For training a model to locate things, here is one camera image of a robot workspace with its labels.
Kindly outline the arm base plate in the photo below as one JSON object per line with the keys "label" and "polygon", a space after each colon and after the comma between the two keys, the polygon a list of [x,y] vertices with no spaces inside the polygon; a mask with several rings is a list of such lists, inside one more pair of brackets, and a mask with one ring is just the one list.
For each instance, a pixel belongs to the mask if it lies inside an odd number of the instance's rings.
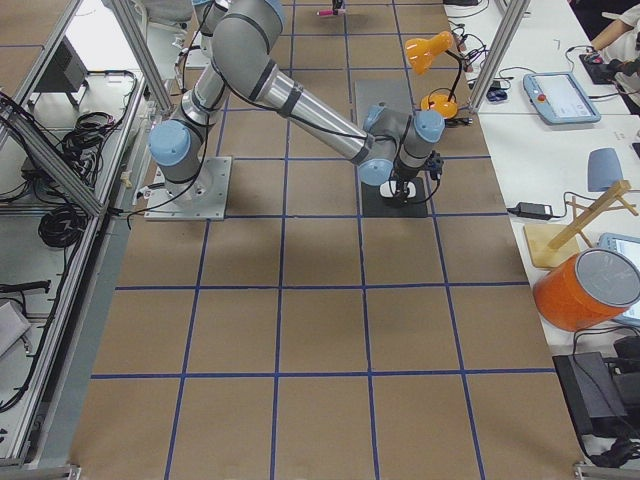
{"label": "arm base plate", "polygon": [[179,187],[167,183],[159,167],[156,181],[162,186],[148,195],[144,217],[150,221],[220,221],[225,217],[229,181],[232,169],[231,156],[207,156],[200,176],[189,190],[179,198],[189,183]]}

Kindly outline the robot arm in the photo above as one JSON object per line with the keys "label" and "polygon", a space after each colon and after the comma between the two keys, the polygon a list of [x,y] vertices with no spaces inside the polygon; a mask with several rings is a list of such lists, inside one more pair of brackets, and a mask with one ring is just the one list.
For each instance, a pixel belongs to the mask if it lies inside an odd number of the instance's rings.
{"label": "robot arm", "polygon": [[272,58],[284,27],[280,2],[195,1],[192,6],[210,63],[172,117],[148,137],[172,200],[197,198],[209,187],[199,151],[230,95],[306,130],[356,165],[361,182],[393,182],[392,196],[400,202],[407,202],[408,185],[420,171],[441,180],[443,161],[435,150],[445,129],[441,114],[373,105],[356,126],[284,74]]}

